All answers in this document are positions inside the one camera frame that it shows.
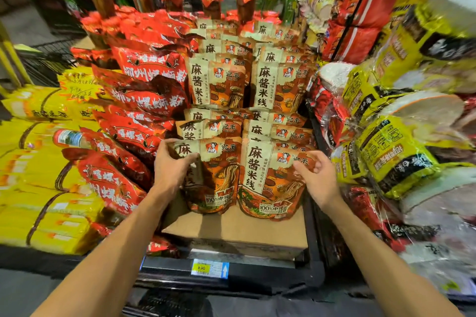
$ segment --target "woman cartoon logo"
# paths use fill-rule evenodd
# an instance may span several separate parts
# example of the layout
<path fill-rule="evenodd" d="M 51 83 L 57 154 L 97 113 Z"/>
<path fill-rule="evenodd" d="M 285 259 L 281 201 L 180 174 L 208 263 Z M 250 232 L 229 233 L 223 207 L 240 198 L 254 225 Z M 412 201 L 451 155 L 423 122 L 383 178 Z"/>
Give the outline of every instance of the woman cartoon logo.
<path fill-rule="evenodd" d="M 211 132 L 217 132 L 218 131 L 218 122 L 211 123 L 210 131 Z"/>
<path fill-rule="evenodd" d="M 274 122 L 276 122 L 276 123 L 284 122 L 284 115 L 283 114 L 275 114 L 274 115 Z"/>
<path fill-rule="evenodd" d="M 223 78 L 223 68 L 215 69 L 215 78 Z"/>
<path fill-rule="evenodd" d="M 276 129 L 276 136 L 279 138 L 286 138 L 288 135 L 287 129 Z"/>
<path fill-rule="evenodd" d="M 207 153 L 218 153 L 218 144 L 215 142 L 211 142 L 210 144 L 206 145 Z"/>
<path fill-rule="evenodd" d="M 284 71 L 285 71 L 285 72 L 284 72 L 283 77 L 285 77 L 285 78 L 291 78 L 291 77 L 293 76 L 293 68 L 288 67 L 288 68 L 284 69 Z"/>
<path fill-rule="evenodd" d="M 278 153 L 277 154 L 277 161 L 280 163 L 287 164 L 289 162 L 289 153 Z"/>

